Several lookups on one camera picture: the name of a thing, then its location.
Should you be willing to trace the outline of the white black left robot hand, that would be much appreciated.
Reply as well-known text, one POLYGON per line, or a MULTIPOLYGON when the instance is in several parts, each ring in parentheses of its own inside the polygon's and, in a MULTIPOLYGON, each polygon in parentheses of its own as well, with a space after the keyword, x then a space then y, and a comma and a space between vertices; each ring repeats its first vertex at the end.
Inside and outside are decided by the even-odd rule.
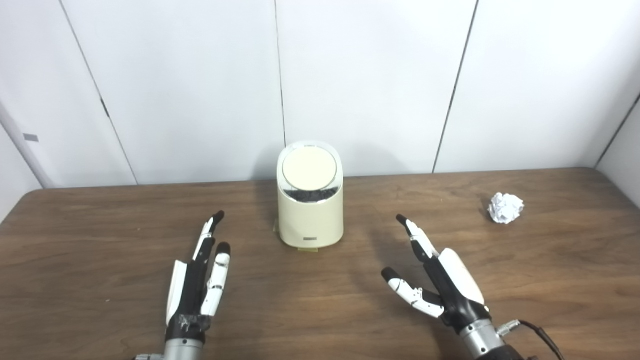
POLYGON ((174 262, 167 297, 166 342, 176 339, 205 342, 226 288, 231 262, 230 244, 216 245, 214 237, 225 216, 220 210, 206 221, 189 262, 174 262))

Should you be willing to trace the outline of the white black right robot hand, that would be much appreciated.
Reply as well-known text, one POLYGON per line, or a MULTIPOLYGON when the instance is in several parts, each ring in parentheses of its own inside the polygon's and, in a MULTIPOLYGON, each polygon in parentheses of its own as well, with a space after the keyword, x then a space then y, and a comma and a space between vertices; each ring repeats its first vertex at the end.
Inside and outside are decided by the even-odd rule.
POLYGON ((491 321, 484 296, 460 256, 451 248, 438 251, 425 231, 406 216, 398 214, 396 219, 436 292, 413 287, 391 267, 381 272, 387 285, 412 308, 441 319, 458 334, 478 321, 491 321))

